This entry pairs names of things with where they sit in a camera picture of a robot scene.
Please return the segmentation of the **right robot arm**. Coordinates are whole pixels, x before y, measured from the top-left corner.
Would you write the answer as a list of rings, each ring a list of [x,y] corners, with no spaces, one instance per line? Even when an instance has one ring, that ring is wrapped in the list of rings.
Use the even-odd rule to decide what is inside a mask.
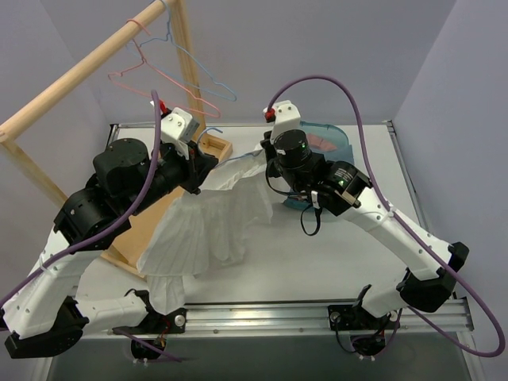
[[[405,265],[406,274],[386,287],[365,286],[352,308],[361,327],[373,326],[393,310],[413,307],[436,312],[451,296],[459,271],[468,257],[468,247],[449,244],[416,224],[391,204],[384,205],[371,179],[345,161],[330,161],[312,152],[301,129],[277,137],[264,133],[260,142],[267,160],[267,179],[283,178],[288,198],[304,201],[305,210],[323,211],[361,228]]]

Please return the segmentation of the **pink ruffled skirt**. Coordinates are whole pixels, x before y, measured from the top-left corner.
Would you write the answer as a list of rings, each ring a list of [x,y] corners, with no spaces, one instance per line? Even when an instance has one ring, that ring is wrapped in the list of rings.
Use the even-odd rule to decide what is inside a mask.
[[[309,133],[306,135],[306,137],[307,137],[309,146],[314,150],[319,150],[319,151],[323,151],[323,152],[331,152],[331,151],[335,151],[337,149],[337,146],[334,143],[332,143],[320,136]]]

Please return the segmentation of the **white ruffled skirt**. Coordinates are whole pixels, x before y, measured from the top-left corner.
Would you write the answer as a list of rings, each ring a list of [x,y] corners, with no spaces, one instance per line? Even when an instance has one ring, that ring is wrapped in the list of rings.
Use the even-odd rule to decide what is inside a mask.
[[[273,215],[266,166],[260,150],[226,160],[206,177],[200,194],[184,193],[167,208],[137,261],[156,312],[184,305],[184,278],[242,262],[248,227],[268,224]]]

